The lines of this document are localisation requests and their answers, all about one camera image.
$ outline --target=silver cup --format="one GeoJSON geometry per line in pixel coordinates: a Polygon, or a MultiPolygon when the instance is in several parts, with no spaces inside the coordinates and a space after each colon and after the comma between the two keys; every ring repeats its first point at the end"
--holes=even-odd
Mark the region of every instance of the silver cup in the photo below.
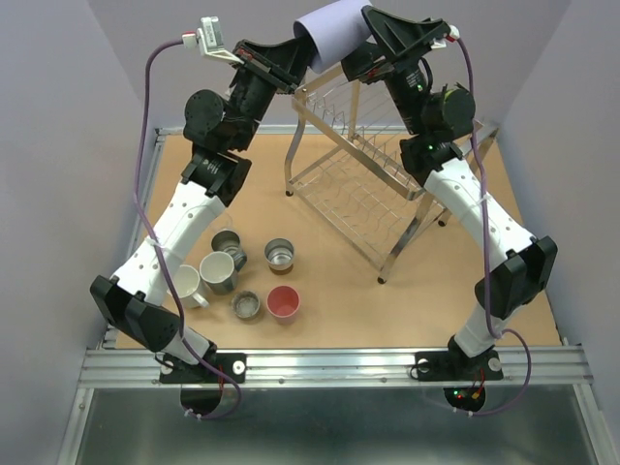
{"type": "Polygon", "coordinates": [[[226,252],[234,260],[234,268],[239,271],[248,261],[248,256],[241,248],[239,234],[231,230],[221,230],[211,239],[213,252],[226,252]]]}
{"type": "Polygon", "coordinates": [[[272,239],[264,247],[264,257],[269,262],[271,271],[276,274],[286,274],[293,269],[295,248],[287,239],[272,239]]]}
{"type": "Polygon", "coordinates": [[[200,273],[202,280],[217,295],[230,294],[239,280],[233,257],[226,252],[211,252],[204,257],[200,273]]]}

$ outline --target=gray floor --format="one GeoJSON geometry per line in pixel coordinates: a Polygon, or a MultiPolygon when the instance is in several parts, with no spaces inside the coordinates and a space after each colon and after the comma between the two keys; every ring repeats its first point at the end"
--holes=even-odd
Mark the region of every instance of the gray floor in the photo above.
{"type": "MultiPolygon", "coordinates": [[[[515,388],[490,388],[487,406],[515,388]]],[[[233,418],[183,417],[178,390],[96,392],[78,463],[596,463],[571,387],[530,387],[511,411],[466,418],[440,389],[247,392],[233,418]]]]}

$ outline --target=dish drying rack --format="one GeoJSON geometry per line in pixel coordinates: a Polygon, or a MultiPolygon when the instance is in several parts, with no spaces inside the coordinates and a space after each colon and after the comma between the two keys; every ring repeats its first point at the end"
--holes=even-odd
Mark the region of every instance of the dish drying rack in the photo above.
{"type": "MultiPolygon", "coordinates": [[[[378,281],[385,284],[407,244],[435,221],[445,226],[450,217],[403,169],[399,142],[410,135],[388,90],[382,82],[348,82],[338,65],[300,85],[293,108],[298,122],[285,160],[287,196],[296,194],[319,212],[379,270],[378,281]],[[307,123],[335,146],[293,176],[307,123]]],[[[477,122],[477,135],[484,157],[497,128],[477,122]]],[[[471,143],[459,148],[469,155],[471,143]]]]}

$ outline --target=wood surface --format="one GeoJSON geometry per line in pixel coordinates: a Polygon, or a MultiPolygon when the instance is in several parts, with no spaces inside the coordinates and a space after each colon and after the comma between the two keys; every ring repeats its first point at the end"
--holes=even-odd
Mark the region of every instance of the wood surface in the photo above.
{"type": "MultiPolygon", "coordinates": [[[[258,135],[241,155],[253,166],[227,214],[214,222],[190,252],[186,263],[198,268],[211,252],[211,237],[221,228],[239,233],[248,264],[238,290],[256,292],[262,315],[251,323],[230,309],[233,295],[207,296],[207,309],[186,310],[196,331],[222,348],[363,348],[442,347],[466,322],[475,304],[474,285],[482,277],[482,255],[474,240],[452,218],[445,228],[430,226],[399,259],[387,284],[377,284],[378,271],[301,199],[285,197],[284,158],[289,135],[258,135]],[[272,274],[264,246],[286,237],[295,247],[294,270],[272,274]],[[301,295],[300,315],[290,326],[275,323],[266,312],[270,289],[287,284],[301,295]]],[[[302,139],[293,167],[300,172],[334,144],[321,135],[302,139]]],[[[162,214],[180,173],[190,160],[190,143],[168,137],[156,175],[148,216],[162,214]]],[[[485,163],[489,189],[500,204],[520,220],[512,188],[497,145],[485,163]]],[[[165,306],[175,311],[169,297],[165,306]]],[[[546,295],[539,295],[511,322],[530,345],[559,345],[546,295]]],[[[518,345],[507,337],[501,345],[518,345]]],[[[118,348],[138,344],[124,335],[118,348]]]]}

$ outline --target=red cup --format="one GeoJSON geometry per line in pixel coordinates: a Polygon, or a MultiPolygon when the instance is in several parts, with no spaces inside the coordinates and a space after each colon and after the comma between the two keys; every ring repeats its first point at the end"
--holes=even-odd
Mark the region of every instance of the red cup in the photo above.
{"type": "Polygon", "coordinates": [[[290,325],[297,318],[301,299],[291,286],[273,288],[267,296],[267,309],[280,325],[290,325]]]}

